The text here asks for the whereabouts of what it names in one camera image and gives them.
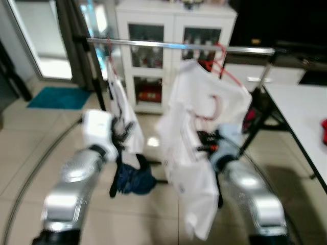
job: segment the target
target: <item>bottle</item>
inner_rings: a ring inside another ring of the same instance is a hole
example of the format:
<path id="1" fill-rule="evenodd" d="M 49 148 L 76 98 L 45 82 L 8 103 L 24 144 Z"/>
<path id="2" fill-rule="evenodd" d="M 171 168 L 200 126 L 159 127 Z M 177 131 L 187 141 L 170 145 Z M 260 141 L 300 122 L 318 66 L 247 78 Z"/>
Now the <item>bottle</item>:
<path id="1" fill-rule="evenodd" d="M 159 47 L 153 47 L 152 52 L 154 54 L 154 68 L 162 68 L 162 50 Z"/>
<path id="2" fill-rule="evenodd" d="M 190 44 L 190 40 L 186 39 L 184 40 L 184 44 Z M 183 50 L 183 58 L 185 59 L 188 56 L 189 50 Z"/>
<path id="3" fill-rule="evenodd" d="M 205 42 L 205 45 L 211 46 L 211 45 L 213 45 L 213 42 L 211 42 L 210 40 L 207 40 Z M 210 50 L 205 50 L 203 53 L 204 53 L 205 59 L 207 60 L 209 58 L 208 56 L 209 56 Z"/>
<path id="4" fill-rule="evenodd" d="M 201 45 L 201 37 L 200 36 L 195 38 L 194 45 Z M 199 59 L 200 53 L 201 52 L 199 50 L 194 50 L 193 51 L 193 58 L 196 59 L 196 60 Z"/>

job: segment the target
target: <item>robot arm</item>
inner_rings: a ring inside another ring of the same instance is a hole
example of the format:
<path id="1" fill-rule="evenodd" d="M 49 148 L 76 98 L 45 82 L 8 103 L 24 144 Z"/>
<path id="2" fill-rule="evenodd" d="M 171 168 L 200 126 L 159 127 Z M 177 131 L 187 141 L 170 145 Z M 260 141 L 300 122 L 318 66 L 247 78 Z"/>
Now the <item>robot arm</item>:
<path id="1" fill-rule="evenodd" d="M 45 199 L 41 216 L 43 231 L 33 244 L 79 244 L 90 197 L 102 166 L 118 156 L 112 143 L 114 117 L 103 111 L 89 110 L 83 121 L 85 149 L 63 166 L 61 180 Z"/>
<path id="2" fill-rule="evenodd" d="M 237 125 L 222 125 L 215 132 L 219 150 L 210 162 L 221 172 L 231 197 L 236 201 L 246 223 L 251 244 L 288 244 L 283 206 L 266 182 L 238 157 L 242 135 Z"/>

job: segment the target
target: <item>black stand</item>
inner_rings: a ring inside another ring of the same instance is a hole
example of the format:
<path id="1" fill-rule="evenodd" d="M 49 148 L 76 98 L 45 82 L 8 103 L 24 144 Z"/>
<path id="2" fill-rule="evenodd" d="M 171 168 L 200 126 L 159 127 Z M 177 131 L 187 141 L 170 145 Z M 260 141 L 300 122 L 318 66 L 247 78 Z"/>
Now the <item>black stand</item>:
<path id="1" fill-rule="evenodd" d="M 258 133 L 258 131 L 260 129 L 273 130 L 273 131 L 287 130 L 287 126 L 285 125 L 285 123 L 282 120 L 279 119 L 280 118 L 279 116 L 275 116 L 275 118 L 279 122 L 278 125 L 276 125 L 276 126 L 265 125 L 265 121 L 268 119 L 268 117 L 273 116 L 272 112 L 274 109 L 274 104 L 270 99 L 266 103 L 264 103 L 263 102 L 263 94 L 261 92 L 264 82 L 265 82 L 265 79 L 266 79 L 266 76 L 268 75 L 270 68 L 272 68 L 274 66 L 277 57 L 280 55 L 285 55 L 287 53 L 288 53 L 288 51 L 285 49 L 276 49 L 274 55 L 270 57 L 269 62 L 266 65 L 266 68 L 265 68 L 263 74 L 261 75 L 260 83 L 254 89 L 254 91 L 251 93 L 252 102 L 251 102 L 249 111 L 251 109 L 255 109 L 255 111 L 257 111 L 260 114 L 260 116 L 258 118 L 256 118 L 254 120 L 254 122 L 252 123 L 252 125 L 250 126 L 250 129 L 249 129 L 250 134 L 247 137 L 247 139 L 245 140 L 245 142 L 243 143 L 241 150 L 239 152 L 239 156 L 242 156 L 244 154 L 244 152 L 249 147 L 249 145 L 251 144 L 251 142 L 253 141 L 253 139 L 255 138 L 256 134 Z"/>
<path id="2" fill-rule="evenodd" d="M 89 45 L 87 43 L 87 40 L 86 40 L 86 36 L 74 36 L 73 41 L 75 43 L 80 43 L 80 44 L 83 45 L 83 49 L 84 49 L 84 51 L 85 51 L 85 53 L 87 55 L 88 62 L 89 62 L 89 65 L 90 65 L 90 70 L 91 70 L 91 73 L 92 73 L 92 84 L 93 84 L 94 91 L 97 94 L 97 98 L 98 98 L 98 102 L 99 102 L 101 110 L 106 111 L 106 106 L 104 104 L 103 97 L 102 97 L 102 90 L 101 90 L 101 86 L 100 86 L 100 81 L 99 81 L 97 72 L 95 71 L 94 61 L 93 61 L 93 58 L 92 58 L 92 55 L 91 55 L 91 52 L 90 52 L 90 47 L 89 47 Z"/>
<path id="3" fill-rule="evenodd" d="M 13 81 L 13 83 L 16 85 L 17 89 L 19 90 L 25 101 L 30 101 L 32 99 L 32 94 L 26 87 L 24 81 L 19 77 L 19 75 L 17 75 L 15 71 L 15 66 L 12 63 L 11 59 L 9 58 L 1 42 L 0 42 L 0 70 L 5 78 Z"/>

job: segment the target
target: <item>dark blue garment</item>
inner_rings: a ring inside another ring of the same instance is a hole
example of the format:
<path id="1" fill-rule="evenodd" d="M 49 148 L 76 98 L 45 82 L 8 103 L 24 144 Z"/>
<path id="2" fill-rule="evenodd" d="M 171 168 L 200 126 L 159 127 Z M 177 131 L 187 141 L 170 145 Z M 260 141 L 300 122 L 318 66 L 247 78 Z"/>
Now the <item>dark blue garment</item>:
<path id="1" fill-rule="evenodd" d="M 152 176 L 150 166 L 143 155 L 137 154 L 140 169 L 130 165 L 118 163 L 117 191 L 122 194 L 135 193 L 138 195 L 148 194 L 156 185 L 157 180 Z"/>

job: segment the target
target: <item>red object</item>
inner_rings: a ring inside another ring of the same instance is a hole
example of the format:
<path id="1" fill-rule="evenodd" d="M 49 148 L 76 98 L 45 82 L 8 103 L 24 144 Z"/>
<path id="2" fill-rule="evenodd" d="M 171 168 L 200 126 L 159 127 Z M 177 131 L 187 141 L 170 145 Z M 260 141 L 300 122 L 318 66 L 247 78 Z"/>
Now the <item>red object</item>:
<path id="1" fill-rule="evenodd" d="M 142 85 L 140 87 L 138 93 L 140 101 L 161 103 L 161 86 Z"/>
<path id="2" fill-rule="evenodd" d="M 327 145 L 327 119 L 325 119 L 324 121 L 322 121 L 321 125 L 322 125 L 322 127 L 324 129 L 322 141 L 323 141 L 323 143 L 325 145 Z"/>
<path id="3" fill-rule="evenodd" d="M 210 150 L 214 152 L 214 151 L 218 150 L 218 146 L 216 144 L 211 145 Z"/>
<path id="4" fill-rule="evenodd" d="M 253 110 L 253 109 L 249 110 L 243 121 L 243 133 L 244 134 L 248 133 L 255 118 L 256 118 L 255 110 Z"/>
<path id="5" fill-rule="evenodd" d="M 108 41 L 108 45 L 109 45 L 109 61 L 110 61 L 111 66 L 112 66 L 113 73 L 114 73 L 115 75 L 117 75 L 117 71 L 116 71 L 116 69 L 114 68 L 113 59 L 112 59 L 112 57 L 111 57 L 112 46 L 111 46 L 111 42 L 110 42 L 110 38 L 109 38 L 109 37 L 107 38 L 107 41 Z"/>

